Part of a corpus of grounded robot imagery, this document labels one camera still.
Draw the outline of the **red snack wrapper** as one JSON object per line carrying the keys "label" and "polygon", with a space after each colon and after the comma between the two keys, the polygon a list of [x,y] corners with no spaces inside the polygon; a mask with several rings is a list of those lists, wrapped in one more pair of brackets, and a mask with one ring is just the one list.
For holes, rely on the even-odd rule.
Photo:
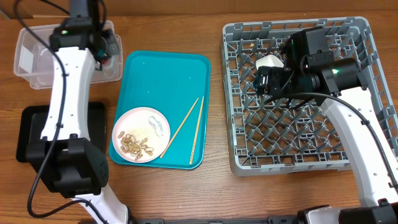
{"label": "red snack wrapper", "polygon": [[107,60],[103,60],[102,65],[103,65],[104,67],[112,66],[112,65],[113,65],[113,61],[114,61],[113,58],[110,58],[110,59],[107,59]]}

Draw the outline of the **white bowl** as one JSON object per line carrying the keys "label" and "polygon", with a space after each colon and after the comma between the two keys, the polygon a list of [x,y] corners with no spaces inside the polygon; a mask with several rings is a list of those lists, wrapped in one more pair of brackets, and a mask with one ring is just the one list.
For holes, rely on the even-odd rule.
{"label": "white bowl", "polygon": [[270,55],[267,55],[263,58],[256,60],[256,69],[257,70],[263,66],[283,68],[284,63],[283,63],[283,61],[281,61],[281,59],[279,59],[275,55],[270,54]]}

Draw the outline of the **teal serving tray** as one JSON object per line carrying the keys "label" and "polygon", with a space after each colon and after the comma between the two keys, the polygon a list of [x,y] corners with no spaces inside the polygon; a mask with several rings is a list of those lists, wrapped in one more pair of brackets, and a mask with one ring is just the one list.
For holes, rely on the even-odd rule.
{"label": "teal serving tray", "polygon": [[[161,112],[176,132],[194,101],[198,101],[162,159],[146,167],[195,169],[205,155],[210,99],[211,63],[203,55],[138,50],[125,63],[115,118],[148,107]],[[205,97],[193,164],[189,165],[202,97]]]}

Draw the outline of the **wooden chopstick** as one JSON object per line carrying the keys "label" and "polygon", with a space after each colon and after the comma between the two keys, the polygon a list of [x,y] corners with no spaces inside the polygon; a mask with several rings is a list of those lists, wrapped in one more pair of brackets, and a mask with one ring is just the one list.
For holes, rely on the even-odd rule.
{"label": "wooden chopstick", "polygon": [[197,144],[197,137],[198,137],[199,127],[200,127],[200,122],[201,122],[201,114],[203,111],[204,99],[205,99],[205,97],[203,96],[201,99],[201,105],[200,105],[200,110],[199,110],[199,114],[198,114],[197,125],[196,125],[196,129],[195,129],[195,135],[194,135],[194,139],[193,139],[193,145],[192,145],[192,151],[191,151],[191,155],[190,155],[189,165],[193,164],[193,158],[194,158],[195,148],[196,148],[196,144]]}
{"label": "wooden chopstick", "polygon": [[186,122],[187,118],[190,116],[190,113],[192,112],[192,110],[194,109],[196,103],[198,101],[198,98],[194,101],[194,103],[192,104],[191,108],[189,109],[189,111],[187,112],[187,114],[185,115],[184,119],[182,120],[182,122],[180,123],[179,127],[177,128],[176,132],[174,133],[174,135],[172,136],[171,140],[169,141],[167,147],[165,148],[165,151],[160,155],[160,158],[162,159],[165,155],[165,153],[167,152],[167,150],[169,149],[169,147],[171,146],[172,142],[174,141],[174,139],[176,138],[177,134],[179,133],[179,131],[181,130],[182,126],[184,125],[184,123]]}

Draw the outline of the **white plate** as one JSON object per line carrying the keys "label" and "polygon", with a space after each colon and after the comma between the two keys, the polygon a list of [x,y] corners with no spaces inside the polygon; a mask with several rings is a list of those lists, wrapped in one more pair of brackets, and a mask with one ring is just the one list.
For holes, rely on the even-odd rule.
{"label": "white plate", "polygon": [[[154,129],[149,125],[148,117],[154,116],[158,121],[162,123],[164,135],[158,137],[154,131]],[[121,131],[127,131],[134,127],[146,127],[150,129],[150,134],[148,138],[147,145],[154,149],[153,156],[148,156],[144,153],[143,157],[138,161],[135,161],[132,156],[129,154],[125,154],[120,150],[120,139],[118,139],[118,135]],[[132,162],[133,164],[143,164],[146,162],[150,162],[158,158],[167,147],[170,140],[170,126],[165,118],[165,116],[159,111],[148,108],[148,107],[139,107],[131,109],[125,112],[114,124],[113,132],[112,132],[112,144],[116,153],[122,157],[127,162]]]}

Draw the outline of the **white tissue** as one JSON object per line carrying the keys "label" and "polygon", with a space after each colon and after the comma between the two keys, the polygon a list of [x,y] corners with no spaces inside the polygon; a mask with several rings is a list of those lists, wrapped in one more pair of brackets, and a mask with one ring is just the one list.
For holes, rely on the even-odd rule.
{"label": "white tissue", "polygon": [[148,117],[149,125],[154,129],[156,135],[161,137],[164,135],[163,126],[160,121],[158,121],[154,116]]}

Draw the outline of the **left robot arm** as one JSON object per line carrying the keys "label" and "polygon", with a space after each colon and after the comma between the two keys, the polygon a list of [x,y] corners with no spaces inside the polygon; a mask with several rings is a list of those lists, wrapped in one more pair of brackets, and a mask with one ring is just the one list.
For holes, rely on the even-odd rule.
{"label": "left robot arm", "polygon": [[37,175],[34,183],[81,205],[97,223],[133,223],[130,209],[108,183],[105,153],[90,140],[90,83],[103,63],[120,53],[114,32],[105,28],[103,1],[71,1],[67,18],[54,28],[44,47],[53,56],[49,113],[40,139],[26,158]]}

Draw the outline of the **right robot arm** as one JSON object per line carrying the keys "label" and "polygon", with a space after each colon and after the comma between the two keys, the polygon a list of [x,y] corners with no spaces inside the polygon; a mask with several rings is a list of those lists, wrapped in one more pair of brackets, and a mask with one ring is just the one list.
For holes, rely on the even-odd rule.
{"label": "right robot arm", "polygon": [[281,60],[256,61],[254,86],[271,101],[315,101],[338,133],[358,188],[360,206],[299,211],[295,223],[396,223],[397,159],[373,110],[368,81],[353,58],[336,60],[322,27],[292,34]]}

